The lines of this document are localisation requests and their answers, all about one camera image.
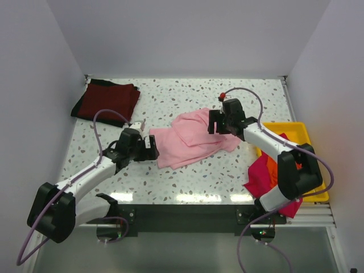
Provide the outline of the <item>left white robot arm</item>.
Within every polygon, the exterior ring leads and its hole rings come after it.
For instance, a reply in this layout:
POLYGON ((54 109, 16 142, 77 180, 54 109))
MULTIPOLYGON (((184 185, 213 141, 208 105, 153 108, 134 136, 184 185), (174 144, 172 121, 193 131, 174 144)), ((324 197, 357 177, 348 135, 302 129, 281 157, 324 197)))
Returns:
POLYGON ((27 225, 50 240, 61 243, 75 227, 89 221, 100 218, 105 223, 120 222, 118 201, 111 196, 98 193, 94 200, 85 203, 81 200, 103 181, 126 168, 131 161, 156 160, 158 156, 154 135, 143 136, 140 129, 124 129, 119 139, 85 169, 55 185, 41 185, 27 225))

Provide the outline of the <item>pink t shirt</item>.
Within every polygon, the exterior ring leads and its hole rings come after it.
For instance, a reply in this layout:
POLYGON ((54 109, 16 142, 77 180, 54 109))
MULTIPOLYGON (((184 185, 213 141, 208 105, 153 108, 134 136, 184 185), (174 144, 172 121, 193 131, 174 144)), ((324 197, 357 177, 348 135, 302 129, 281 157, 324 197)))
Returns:
POLYGON ((168 128, 150 129, 159 151, 159 168, 177 169, 214 155, 234 151, 241 140, 231 134, 209 134, 209 109, 178 115, 168 128))

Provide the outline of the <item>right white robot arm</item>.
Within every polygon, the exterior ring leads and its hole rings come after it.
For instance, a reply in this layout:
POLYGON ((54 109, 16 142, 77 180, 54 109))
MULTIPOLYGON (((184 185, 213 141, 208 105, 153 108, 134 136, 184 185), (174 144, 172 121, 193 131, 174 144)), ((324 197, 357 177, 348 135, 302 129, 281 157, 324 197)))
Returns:
POLYGON ((209 111, 209 134, 231 134, 260 148, 278 165, 278 184, 255 200, 253 216, 265 224, 277 208, 322 185, 315 151, 310 144, 299 145, 263 126, 254 117, 246 117, 240 101, 220 95, 221 110, 209 111))

